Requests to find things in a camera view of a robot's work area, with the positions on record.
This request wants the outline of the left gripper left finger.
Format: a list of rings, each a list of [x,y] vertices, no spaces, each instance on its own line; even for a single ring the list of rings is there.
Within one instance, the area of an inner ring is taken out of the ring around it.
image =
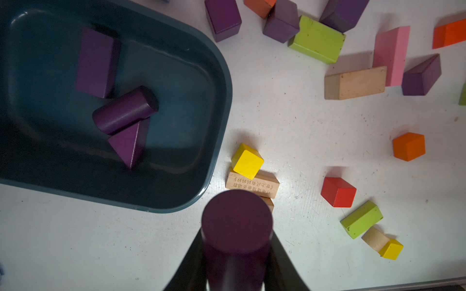
[[[201,230],[164,291],[205,291],[207,286],[206,260]]]

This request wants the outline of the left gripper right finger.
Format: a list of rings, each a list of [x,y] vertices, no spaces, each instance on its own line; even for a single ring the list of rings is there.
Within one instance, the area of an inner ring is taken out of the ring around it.
[[[266,291],[309,291],[276,233],[271,239],[264,285]]]

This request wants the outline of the purple cylinder brick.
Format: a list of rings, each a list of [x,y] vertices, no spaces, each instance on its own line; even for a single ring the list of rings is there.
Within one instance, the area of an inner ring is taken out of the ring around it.
[[[206,272],[212,291],[259,291],[273,236],[273,216],[258,195],[228,190],[201,217]]]
[[[113,135],[157,112],[155,94],[149,88],[139,86],[95,110],[92,119],[100,131]]]

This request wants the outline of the purple triangular prism brick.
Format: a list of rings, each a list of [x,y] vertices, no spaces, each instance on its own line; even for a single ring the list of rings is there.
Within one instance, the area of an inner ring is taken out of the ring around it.
[[[130,170],[137,167],[143,155],[150,119],[138,121],[108,138],[110,146]]]

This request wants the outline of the light purple brick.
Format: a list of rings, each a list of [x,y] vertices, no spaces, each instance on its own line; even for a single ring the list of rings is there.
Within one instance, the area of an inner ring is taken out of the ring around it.
[[[76,89],[108,98],[114,88],[121,42],[91,28],[82,29]]]

